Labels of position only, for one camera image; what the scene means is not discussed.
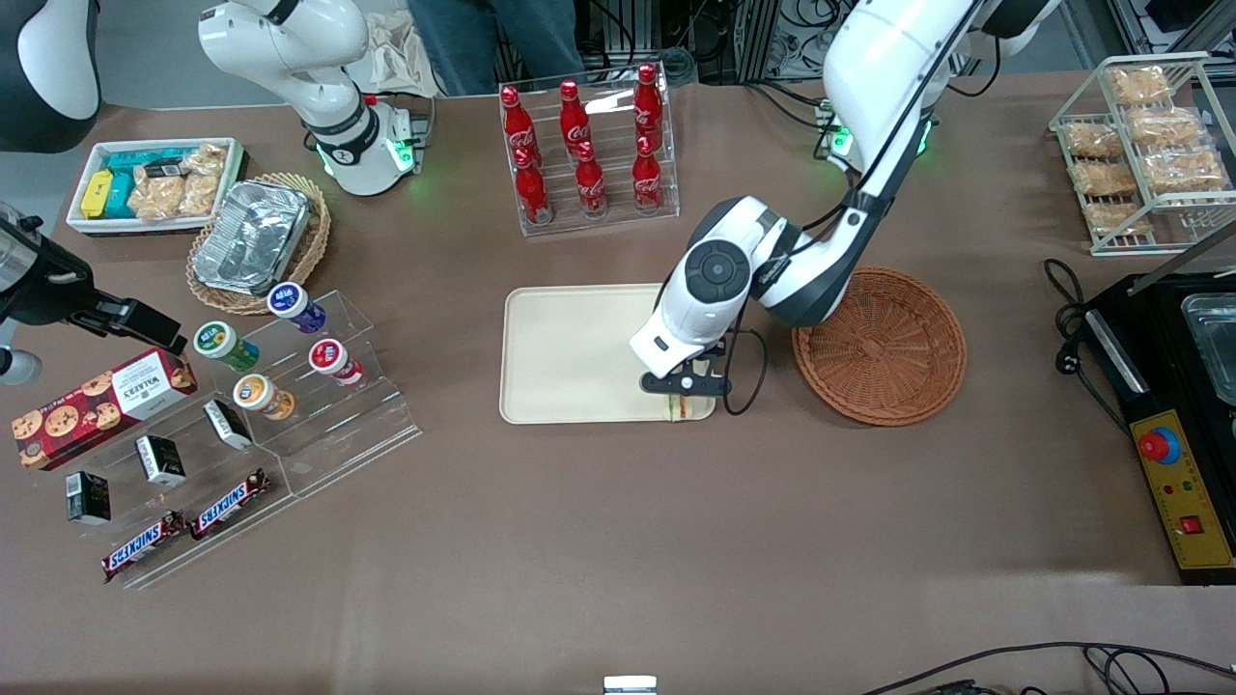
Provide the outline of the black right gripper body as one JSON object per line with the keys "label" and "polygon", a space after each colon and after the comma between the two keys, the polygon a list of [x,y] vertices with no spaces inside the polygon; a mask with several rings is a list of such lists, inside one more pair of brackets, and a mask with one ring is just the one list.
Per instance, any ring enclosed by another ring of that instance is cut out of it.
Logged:
{"label": "black right gripper body", "polygon": [[40,232],[40,216],[4,214],[1,320],[96,329],[96,287],[84,261]]}

